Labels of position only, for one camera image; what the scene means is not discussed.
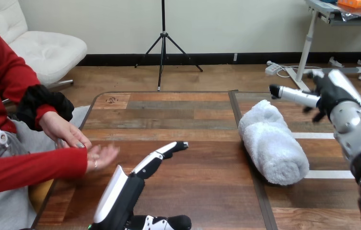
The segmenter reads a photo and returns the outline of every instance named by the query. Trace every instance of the black baseboard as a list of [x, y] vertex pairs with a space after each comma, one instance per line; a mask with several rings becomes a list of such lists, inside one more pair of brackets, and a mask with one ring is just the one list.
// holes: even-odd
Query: black baseboard
[[[135, 66], [143, 54], [88, 54], [78, 64], [79, 66]], [[142, 62], [143, 66], [158, 66], [160, 54], [150, 54]], [[266, 64], [272, 61], [278, 64], [299, 63], [302, 53], [239, 53], [234, 61], [234, 53], [229, 54], [190, 54], [197, 65], [221, 64]], [[327, 63], [330, 57], [335, 57], [341, 63], [357, 63], [361, 52], [314, 52], [310, 53], [307, 63]], [[165, 65], [190, 65], [182, 54], [168, 54]]]

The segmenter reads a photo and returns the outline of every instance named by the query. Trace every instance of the robotic arm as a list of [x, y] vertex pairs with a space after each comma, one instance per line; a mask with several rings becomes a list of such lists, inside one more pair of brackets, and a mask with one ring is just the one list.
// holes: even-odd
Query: robotic arm
[[145, 186], [163, 160], [171, 158], [174, 152], [188, 148], [187, 142], [172, 142], [153, 151], [129, 174], [117, 166], [113, 177], [104, 190], [94, 215], [90, 230], [190, 230], [190, 218], [134, 216], [134, 206]]
[[307, 106], [304, 112], [317, 107], [320, 113], [313, 118], [314, 122], [327, 115], [335, 129], [334, 138], [341, 145], [344, 158], [360, 187], [358, 204], [361, 211], [361, 96], [339, 70], [332, 70], [328, 76], [313, 71], [311, 77], [316, 84], [314, 93], [278, 85], [270, 85], [269, 90], [273, 98]]

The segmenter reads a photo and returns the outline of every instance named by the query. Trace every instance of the orange box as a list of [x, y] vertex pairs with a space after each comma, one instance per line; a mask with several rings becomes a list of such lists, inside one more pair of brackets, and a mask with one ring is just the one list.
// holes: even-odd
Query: orange box
[[361, 8], [361, 0], [338, 0], [338, 4], [353, 8]]

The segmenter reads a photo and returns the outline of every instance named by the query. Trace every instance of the tripod stand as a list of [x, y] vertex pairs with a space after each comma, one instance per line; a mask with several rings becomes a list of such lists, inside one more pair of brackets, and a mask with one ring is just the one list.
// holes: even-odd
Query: tripod stand
[[[174, 42], [174, 40], [166, 32], [166, 28], [165, 28], [165, 0], [162, 0], [162, 33], [159, 36], [159, 38], [155, 41], [155, 43], [153, 43], [153, 45], [149, 48], [149, 50], [146, 52], [146, 54], [144, 54], [141, 61], [139, 62], [139, 63], [142, 63], [142, 61], [146, 58], [146, 56], [149, 54], [149, 52], [155, 47], [155, 45], [159, 42], [159, 40], [162, 39], [161, 66], [159, 68], [158, 91], [161, 90], [161, 77], [162, 77], [162, 72], [163, 72], [164, 60], [166, 58], [166, 38], [169, 39], [180, 51], [182, 51], [182, 53], [188, 58], [190, 64], [193, 64], [190, 56], [185, 51], [183, 51], [182, 48], [180, 48], [180, 46], [178, 46], [176, 44], [176, 42]], [[200, 68], [200, 66], [198, 66], [198, 65], [195, 65], [195, 66], [200, 70], [200, 72], [203, 72], [203, 70]]]

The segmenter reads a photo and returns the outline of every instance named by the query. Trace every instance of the chair cushion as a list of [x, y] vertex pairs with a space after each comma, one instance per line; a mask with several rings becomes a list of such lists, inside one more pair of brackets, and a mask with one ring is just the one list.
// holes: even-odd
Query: chair cushion
[[0, 36], [9, 44], [28, 31], [18, 0], [0, 0]]
[[76, 37], [41, 31], [24, 33], [10, 47], [25, 59], [43, 85], [60, 80], [87, 52], [85, 42]]

